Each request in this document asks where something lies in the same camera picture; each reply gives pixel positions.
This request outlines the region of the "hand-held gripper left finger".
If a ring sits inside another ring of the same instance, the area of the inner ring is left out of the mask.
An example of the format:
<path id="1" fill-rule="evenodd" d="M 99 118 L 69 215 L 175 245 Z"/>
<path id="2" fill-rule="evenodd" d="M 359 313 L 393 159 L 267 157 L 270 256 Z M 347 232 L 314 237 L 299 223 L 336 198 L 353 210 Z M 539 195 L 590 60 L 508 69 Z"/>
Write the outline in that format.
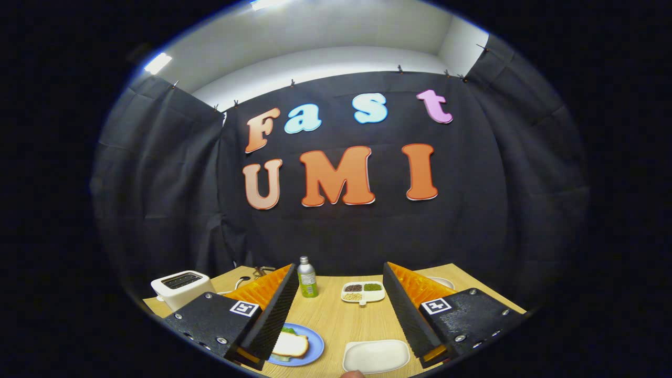
<path id="1" fill-rule="evenodd" d="M 298 290 L 296 268 L 289 264 L 227 295 L 204 292 L 163 325 L 219 361 L 261 371 Z"/>

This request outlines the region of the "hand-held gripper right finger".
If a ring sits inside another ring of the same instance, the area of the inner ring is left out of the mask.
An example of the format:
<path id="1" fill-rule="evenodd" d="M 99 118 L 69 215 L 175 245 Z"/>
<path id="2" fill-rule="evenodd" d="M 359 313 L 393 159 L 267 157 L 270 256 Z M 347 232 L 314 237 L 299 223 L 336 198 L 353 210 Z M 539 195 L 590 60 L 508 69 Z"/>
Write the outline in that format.
<path id="1" fill-rule="evenodd" d="M 452 290 L 391 261 L 383 286 L 423 368 L 487 346 L 526 318 L 481 289 Z"/>

